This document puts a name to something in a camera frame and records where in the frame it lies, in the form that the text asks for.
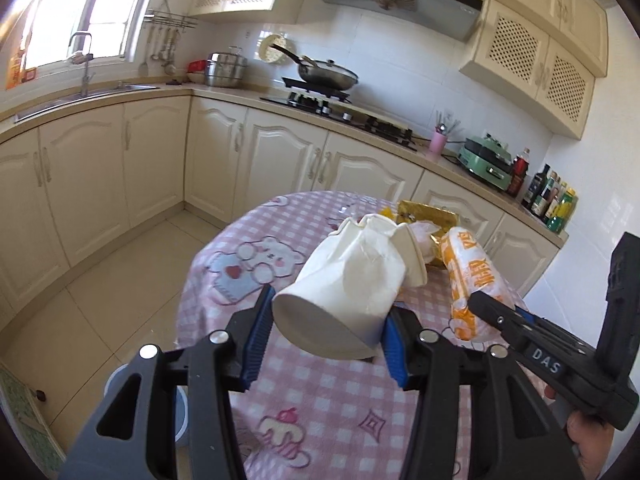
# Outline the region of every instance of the white bowl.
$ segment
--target white bowl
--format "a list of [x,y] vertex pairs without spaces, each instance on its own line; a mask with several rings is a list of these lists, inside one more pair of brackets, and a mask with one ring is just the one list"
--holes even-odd
[[187,72],[187,77],[192,83],[204,85],[204,72]]

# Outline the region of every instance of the round table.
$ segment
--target round table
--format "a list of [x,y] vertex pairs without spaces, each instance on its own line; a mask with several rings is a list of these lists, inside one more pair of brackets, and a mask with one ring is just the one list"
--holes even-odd
[[[191,264],[178,310],[178,346],[224,328],[233,312],[254,306],[263,284],[282,290],[292,283],[346,215],[386,206],[392,204],[351,193],[302,192],[277,196],[229,225]],[[447,272],[428,274],[426,286],[398,298],[422,325],[460,346],[483,350],[494,343],[455,337]],[[524,306],[520,298],[516,303]],[[397,479],[416,401],[417,392],[403,392],[389,376],[382,353],[372,363],[322,359],[293,346],[274,325],[258,380],[250,391],[231,395],[247,478]],[[463,387],[455,479],[468,471],[470,409]]]

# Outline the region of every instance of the plastic bag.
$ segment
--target plastic bag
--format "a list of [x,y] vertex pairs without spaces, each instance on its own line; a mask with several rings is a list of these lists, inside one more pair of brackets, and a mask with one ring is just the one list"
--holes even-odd
[[515,310],[513,298],[500,273],[467,229],[453,227],[442,237],[442,259],[451,282],[452,327],[456,337],[464,341],[483,343],[500,333],[476,317],[466,302],[476,290]]
[[415,240],[418,242],[424,263],[431,263],[436,257],[436,244],[431,235],[440,231],[441,227],[428,220],[422,220],[409,224],[409,229],[411,229]]

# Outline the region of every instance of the bottle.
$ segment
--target bottle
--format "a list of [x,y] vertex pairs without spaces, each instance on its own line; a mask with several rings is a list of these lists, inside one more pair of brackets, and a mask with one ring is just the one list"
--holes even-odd
[[575,190],[574,188],[570,187],[564,192],[564,196],[560,200],[558,207],[556,207],[556,212],[553,218],[547,225],[550,231],[559,233],[562,230],[567,218],[569,217],[569,214],[571,213],[571,209],[574,206],[574,198]]
[[556,193],[556,196],[553,198],[553,200],[551,201],[551,204],[549,204],[549,207],[546,209],[545,224],[548,224],[556,214],[556,207],[558,207],[558,204],[562,200],[562,197],[564,196],[564,192],[566,191],[566,188],[567,188],[567,184],[566,182],[563,182],[560,185],[560,189],[558,190],[558,193]]
[[549,205],[551,191],[556,185],[556,178],[558,178],[558,174],[555,171],[552,171],[551,176],[546,180],[546,184],[542,188],[542,191],[533,201],[531,212],[538,218],[542,218],[545,215],[546,207]]
[[533,176],[531,184],[529,184],[529,189],[527,189],[527,192],[524,194],[521,202],[521,204],[527,209],[531,208],[533,201],[540,194],[542,186],[545,185],[546,174],[549,172],[549,168],[551,168],[551,166],[545,164],[545,168]]
[[527,170],[529,169],[529,149],[525,148],[522,152],[516,155],[513,159],[513,165],[511,170],[511,183],[507,188],[507,194],[514,198],[518,196],[524,178],[527,176]]

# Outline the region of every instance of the blue gripper pad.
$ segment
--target blue gripper pad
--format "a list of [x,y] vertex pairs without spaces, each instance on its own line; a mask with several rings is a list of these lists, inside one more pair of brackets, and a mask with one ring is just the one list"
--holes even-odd
[[246,389],[258,378],[264,351],[267,348],[267,341],[273,326],[273,310],[271,301],[276,291],[271,285],[265,285],[255,302],[254,309],[257,309],[254,325],[249,332],[249,336],[242,350],[242,370],[240,371],[240,381]]
[[409,383],[409,371],[406,367],[405,341],[402,332],[402,316],[400,310],[407,310],[395,303],[385,319],[385,326],[382,330],[382,349],[385,353],[386,368],[389,375],[393,377],[402,389]]

